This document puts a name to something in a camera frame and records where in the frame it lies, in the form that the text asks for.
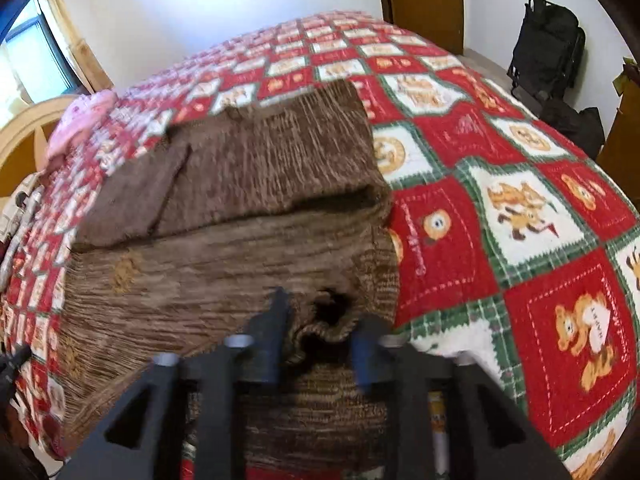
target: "curtain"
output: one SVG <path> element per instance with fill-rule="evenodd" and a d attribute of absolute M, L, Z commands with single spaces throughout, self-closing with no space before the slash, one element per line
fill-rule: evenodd
<path fill-rule="evenodd" d="M 6 42 L 0 44 L 0 128 L 33 104 L 9 60 Z"/>
<path fill-rule="evenodd" d="M 91 92 L 113 87 L 113 82 L 95 59 L 66 10 L 65 0 L 38 0 L 56 43 L 80 82 Z"/>

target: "brown knit sweater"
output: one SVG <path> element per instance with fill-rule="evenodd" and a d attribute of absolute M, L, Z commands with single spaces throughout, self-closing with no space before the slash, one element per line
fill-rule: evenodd
<path fill-rule="evenodd" d="M 294 309 L 288 366 L 282 394 L 242 399 L 248 463 L 380 463 L 385 410 L 356 388 L 344 341 L 365 311 L 393 320 L 390 206 L 345 81 L 174 126 L 105 183 L 72 247 L 65 446 L 78 446 L 155 353 L 210 349 L 283 286 Z"/>

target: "black backpack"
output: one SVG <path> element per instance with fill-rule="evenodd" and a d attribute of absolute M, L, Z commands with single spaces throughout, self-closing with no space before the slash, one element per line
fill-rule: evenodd
<path fill-rule="evenodd" d="M 562 99 L 572 88 L 584 53 L 584 31 L 569 9 L 546 0 L 529 0 L 507 74 L 513 89 L 544 102 Z"/>

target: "window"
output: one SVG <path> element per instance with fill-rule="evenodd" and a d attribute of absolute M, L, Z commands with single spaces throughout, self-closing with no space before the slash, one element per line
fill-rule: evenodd
<path fill-rule="evenodd" d="M 6 37 L 11 64 L 33 102 L 80 86 L 51 34 L 37 0 L 30 0 Z"/>

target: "bed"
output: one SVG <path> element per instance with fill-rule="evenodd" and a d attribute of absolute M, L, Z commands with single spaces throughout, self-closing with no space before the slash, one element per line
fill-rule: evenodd
<path fill-rule="evenodd" d="M 574 478 L 591 478 L 636 405 L 638 213 L 508 92 L 360 12 L 245 34 L 127 89 L 52 176 L 2 297 L 5 344 L 34 352 L 18 383 L 28 430 L 64 455 L 63 363 L 78 358 L 58 339 L 65 264 L 104 179 L 170 124 L 269 105 L 337 78 L 357 88 L 394 190 L 397 330 L 425 351 L 474 352 Z"/>

